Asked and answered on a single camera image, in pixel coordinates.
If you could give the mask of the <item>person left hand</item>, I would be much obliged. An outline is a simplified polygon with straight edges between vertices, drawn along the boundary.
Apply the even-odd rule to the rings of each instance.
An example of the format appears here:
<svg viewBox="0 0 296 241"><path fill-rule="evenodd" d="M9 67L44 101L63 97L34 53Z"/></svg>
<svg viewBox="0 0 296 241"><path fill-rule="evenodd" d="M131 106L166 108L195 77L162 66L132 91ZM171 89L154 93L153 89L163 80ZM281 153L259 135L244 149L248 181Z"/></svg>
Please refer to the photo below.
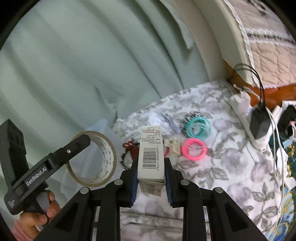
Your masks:
<svg viewBox="0 0 296 241"><path fill-rule="evenodd" d="M46 214L35 212L23 212L20 215L20 225L24 233L31 239L35 239L39 234L36 226L45 225L48 220L51 220L61 210L59 203L55 200L55 195L51 190L47 190L49 207Z"/></svg>

